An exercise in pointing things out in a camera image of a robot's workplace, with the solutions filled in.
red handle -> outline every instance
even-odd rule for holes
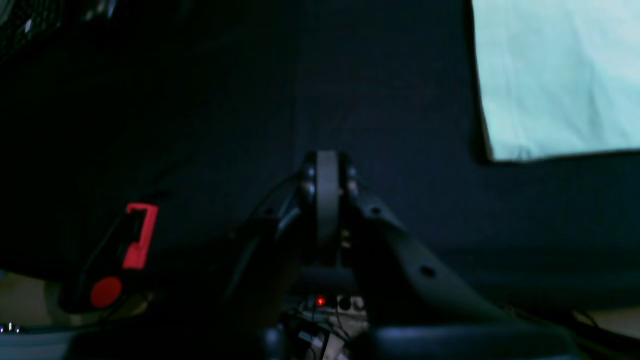
[[[147,263],[147,254],[151,245],[151,237],[154,234],[154,227],[156,226],[158,207],[141,202],[132,202],[127,206],[127,213],[131,214],[132,211],[146,211],[147,214],[145,215],[145,221],[142,225],[140,240],[129,245],[127,254],[124,257],[124,262],[122,263],[122,268],[142,270]]]

light blue fabric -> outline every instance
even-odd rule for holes
[[[474,0],[495,161],[640,149],[640,0]]]

black fabric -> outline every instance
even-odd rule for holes
[[[203,9],[145,46],[67,35],[3,81],[3,266],[64,275],[126,202],[154,199],[149,269],[203,268],[307,151],[338,149],[493,299],[640,302],[640,156],[490,164],[469,2]]]

screw hole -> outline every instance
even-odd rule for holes
[[[420,266],[420,272],[426,277],[435,277],[436,276],[436,270],[434,270],[433,268],[431,268],[429,266],[426,266],[426,265]]]

red circular button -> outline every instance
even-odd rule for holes
[[[122,281],[115,276],[107,276],[96,282],[91,290],[91,305],[104,309],[113,305],[122,293]]]

